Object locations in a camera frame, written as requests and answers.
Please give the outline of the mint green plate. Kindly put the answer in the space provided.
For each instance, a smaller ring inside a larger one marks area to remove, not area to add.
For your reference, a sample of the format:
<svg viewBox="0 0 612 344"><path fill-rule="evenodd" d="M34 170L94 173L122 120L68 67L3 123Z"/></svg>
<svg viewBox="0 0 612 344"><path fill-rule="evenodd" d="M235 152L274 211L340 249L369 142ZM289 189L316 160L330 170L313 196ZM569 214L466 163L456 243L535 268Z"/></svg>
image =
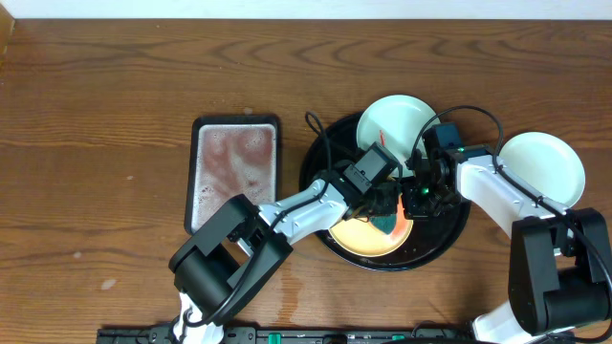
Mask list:
<svg viewBox="0 0 612 344"><path fill-rule="evenodd" d="M503 145L500 157L519 178L553 201L571 207L582 196L586 179L579 155L553 135L519 134Z"/></svg>
<svg viewBox="0 0 612 344"><path fill-rule="evenodd" d="M434 110L422 100L406 95L383 97L372 103L361 115L356 140L365 151L378 142L401 163L403 177L411 177L405 162L410 158L417 134L434 116Z"/></svg>

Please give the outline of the green scrubbing sponge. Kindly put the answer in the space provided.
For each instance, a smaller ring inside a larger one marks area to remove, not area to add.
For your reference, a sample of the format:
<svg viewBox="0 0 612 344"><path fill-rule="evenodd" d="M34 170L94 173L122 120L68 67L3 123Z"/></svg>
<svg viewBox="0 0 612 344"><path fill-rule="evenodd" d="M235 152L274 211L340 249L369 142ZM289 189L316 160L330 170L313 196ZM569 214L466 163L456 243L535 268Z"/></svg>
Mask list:
<svg viewBox="0 0 612 344"><path fill-rule="evenodd" d="M369 222L374 228L381 231L385 235L390 235L397 225L397 216L393 214L371 217Z"/></svg>

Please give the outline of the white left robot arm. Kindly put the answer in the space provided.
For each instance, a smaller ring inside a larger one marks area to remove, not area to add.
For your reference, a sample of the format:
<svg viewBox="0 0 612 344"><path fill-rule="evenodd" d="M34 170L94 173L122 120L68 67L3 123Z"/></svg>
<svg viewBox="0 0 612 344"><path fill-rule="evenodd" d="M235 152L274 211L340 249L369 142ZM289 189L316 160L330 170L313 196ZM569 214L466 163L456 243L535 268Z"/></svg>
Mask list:
<svg viewBox="0 0 612 344"><path fill-rule="evenodd" d="M308 188L282 201L255 205L244 195L225 202L171 257L181 299L171 329L177 343L218 343L224 325L259 293L306 236L362 213L376 214L374 192L390 207L394 162L360 160L324 170Z"/></svg>

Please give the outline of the yellow plate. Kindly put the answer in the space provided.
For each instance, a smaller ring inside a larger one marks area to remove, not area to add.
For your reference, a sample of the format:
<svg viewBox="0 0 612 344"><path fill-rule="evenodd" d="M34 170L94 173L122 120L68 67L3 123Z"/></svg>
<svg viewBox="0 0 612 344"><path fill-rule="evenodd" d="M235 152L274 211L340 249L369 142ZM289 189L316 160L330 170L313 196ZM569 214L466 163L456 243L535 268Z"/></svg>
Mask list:
<svg viewBox="0 0 612 344"><path fill-rule="evenodd" d="M354 218L340 221L333 226L329 233L332 238L345 250L362 257L380 257L398 249L407 240L413 221L404 216L402 199L398 200L397 225L390 235L385 235L374 228L370 218Z"/></svg>

